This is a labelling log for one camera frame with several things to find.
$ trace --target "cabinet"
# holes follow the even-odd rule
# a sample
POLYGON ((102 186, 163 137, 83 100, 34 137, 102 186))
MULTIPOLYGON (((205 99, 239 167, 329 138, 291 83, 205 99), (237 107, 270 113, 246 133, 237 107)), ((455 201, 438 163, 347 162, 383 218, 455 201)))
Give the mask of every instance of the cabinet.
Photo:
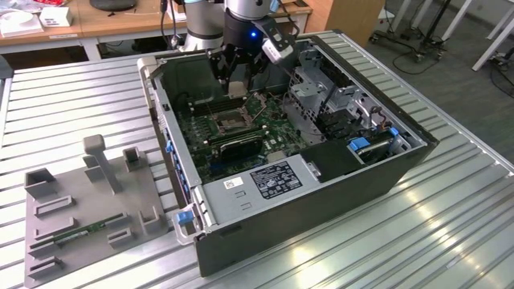
POLYGON ((365 47, 386 0, 303 0, 313 8, 306 32, 339 29, 365 47))

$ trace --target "gray 3d printed holder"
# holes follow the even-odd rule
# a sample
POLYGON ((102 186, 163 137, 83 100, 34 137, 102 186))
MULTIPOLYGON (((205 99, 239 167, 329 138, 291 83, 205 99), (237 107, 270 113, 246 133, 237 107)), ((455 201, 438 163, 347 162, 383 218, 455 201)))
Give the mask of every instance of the gray 3d printed holder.
POLYGON ((146 153, 111 161, 102 135, 84 138, 87 168, 26 174, 26 287, 34 288, 168 231, 146 153))

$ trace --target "table leg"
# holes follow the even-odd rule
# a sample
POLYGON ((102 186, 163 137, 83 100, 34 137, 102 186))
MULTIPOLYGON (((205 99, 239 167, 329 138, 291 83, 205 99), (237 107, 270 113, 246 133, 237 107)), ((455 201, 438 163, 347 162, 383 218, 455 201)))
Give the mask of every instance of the table leg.
POLYGON ((391 24, 391 29, 390 29, 391 32, 397 32, 397 29, 398 29, 398 26, 399 26, 399 24, 402 22, 405 13, 406 13, 409 5, 410 5, 410 2, 411 2, 411 0, 403 0, 402 7, 401 7, 401 9, 398 11, 397 16, 394 17, 394 21, 393 21, 393 24, 391 24))
POLYGON ((84 47, 86 54, 88 55, 90 61, 102 60, 102 55, 98 50, 98 39, 96 38, 84 38, 80 39, 80 44, 84 47))
POLYGON ((497 35, 500 29, 502 29, 505 23, 508 23, 508 20, 513 16, 513 13, 514 13, 514 5, 510 8, 510 10, 508 11, 508 13, 504 15, 504 18, 500 20, 498 25, 496 26, 496 29, 493 29, 490 35, 488 36, 489 40, 493 40, 493 38, 496 38, 496 35, 497 35))
POLYGON ((299 33, 301 34, 306 33, 307 17, 309 17, 309 14, 299 14, 298 15, 298 20, 295 21, 297 25, 298 25, 298 28, 299 28, 299 33))
POLYGON ((492 46, 489 47, 489 49, 484 53, 481 59, 476 63, 476 66, 473 66, 473 70, 474 71, 478 71, 482 68, 484 63, 489 60, 489 58, 492 57, 493 53, 496 52, 498 46, 502 44, 505 39, 509 37, 509 34, 513 31, 513 28, 514 28, 514 19, 510 21, 508 27, 505 27, 505 29, 504 29, 502 33, 500 34, 497 40, 493 42, 492 46))
POLYGON ((445 32, 445 35, 442 36, 442 41, 446 41, 451 34, 453 34, 453 31, 455 30, 457 28, 457 25, 461 23, 465 15, 466 15, 466 11, 468 11, 468 8, 472 4, 473 0, 466 0, 466 2, 464 3, 462 7, 461 7, 461 10, 458 11, 457 15, 455 15, 455 18, 453 19, 453 22, 450 24, 450 27, 449 29, 446 30, 445 32))
POLYGON ((433 0, 425 0, 423 6, 421 7, 421 10, 418 12, 417 18, 413 22, 413 27, 411 28, 418 28, 421 21, 423 20, 426 11, 429 10, 429 7, 433 3, 433 0))

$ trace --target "white box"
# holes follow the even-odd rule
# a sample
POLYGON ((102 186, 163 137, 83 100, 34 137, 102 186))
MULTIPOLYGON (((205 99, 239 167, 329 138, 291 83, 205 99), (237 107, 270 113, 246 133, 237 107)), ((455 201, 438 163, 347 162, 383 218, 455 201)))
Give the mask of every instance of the white box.
POLYGON ((394 14, 385 9, 382 9, 381 14, 378 15, 378 22, 375 25, 374 31, 382 31, 387 33, 389 25, 393 24, 394 14))
POLYGON ((66 27, 72 25, 74 16, 70 7, 46 7, 39 19, 44 27, 66 27))
POLYGON ((32 20, 26 23, 11 23, 10 21, 2 21, 0 32, 3 37, 14 37, 32 33, 43 32, 43 27, 39 22, 38 16, 32 16, 32 20))

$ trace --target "white label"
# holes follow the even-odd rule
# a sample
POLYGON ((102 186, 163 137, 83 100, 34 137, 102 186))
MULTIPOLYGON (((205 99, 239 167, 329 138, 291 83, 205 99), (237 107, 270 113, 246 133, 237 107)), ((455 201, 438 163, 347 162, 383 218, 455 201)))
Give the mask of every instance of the white label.
POLYGON ((60 38, 75 38, 79 34, 62 34, 62 35, 52 35, 50 36, 51 39, 60 39, 60 38))
POLYGON ((243 184, 243 179, 238 177, 235 179, 230 179, 229 181, 225 181, 223 184, 226 189, 235 188, 237 186, 243 184))

